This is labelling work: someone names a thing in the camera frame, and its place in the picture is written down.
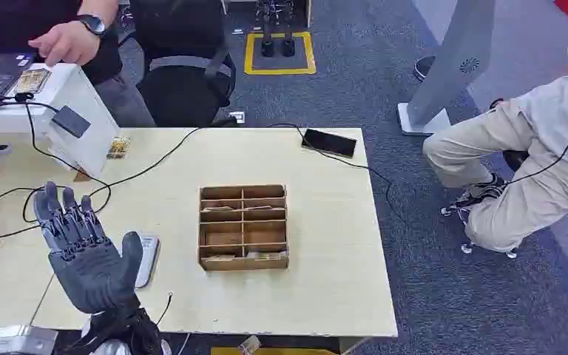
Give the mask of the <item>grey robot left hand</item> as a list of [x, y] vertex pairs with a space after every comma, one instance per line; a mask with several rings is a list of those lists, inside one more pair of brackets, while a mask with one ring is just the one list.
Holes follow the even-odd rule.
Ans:
[[33, 209], [50, 265], [74, 307], [85, 314], [139, 307], [135, 283], [143, 246], [137, 232], [128, 231], [116, 248], [90, 197], [76, 201], [70, 187], [60, 195], [52, 181], [34, 194]]

